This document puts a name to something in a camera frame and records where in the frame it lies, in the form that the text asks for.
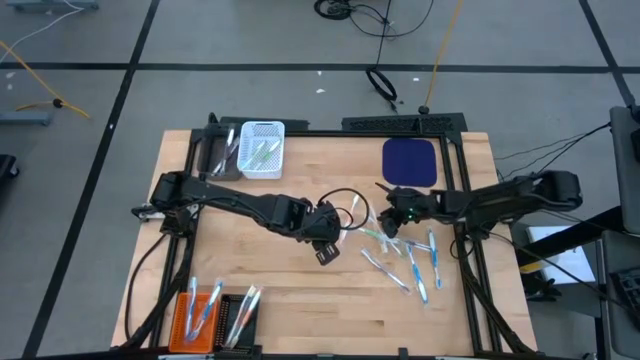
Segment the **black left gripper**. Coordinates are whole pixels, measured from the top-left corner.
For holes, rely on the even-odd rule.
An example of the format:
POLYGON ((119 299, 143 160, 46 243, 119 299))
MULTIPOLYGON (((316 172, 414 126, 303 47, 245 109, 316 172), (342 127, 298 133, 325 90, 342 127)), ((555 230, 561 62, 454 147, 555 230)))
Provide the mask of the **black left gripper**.
POLYGON ((307 206, 296 218, 293 229, 298 242, 310 244, 321 266, 326 266, 340 255, 337 241, 342 231, 337 209, 328 201, 315 207, 307 206))

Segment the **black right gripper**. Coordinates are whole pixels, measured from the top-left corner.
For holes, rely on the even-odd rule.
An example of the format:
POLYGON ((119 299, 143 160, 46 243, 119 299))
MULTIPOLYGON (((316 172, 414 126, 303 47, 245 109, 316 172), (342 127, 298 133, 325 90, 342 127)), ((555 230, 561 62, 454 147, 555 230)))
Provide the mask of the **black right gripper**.
POLYGON ((397 209, 397 199, 400 187, 389 187, 378 182, 376 182, 376 185, 386 193, 385 199, 389 205, 387 209, 383 210, 379 214, 377 219, 379 220, 385 234, 389 238, 395 238, 398 233, 398 227, 393 223, 398 223, 401 220, 401 213, 397 209))

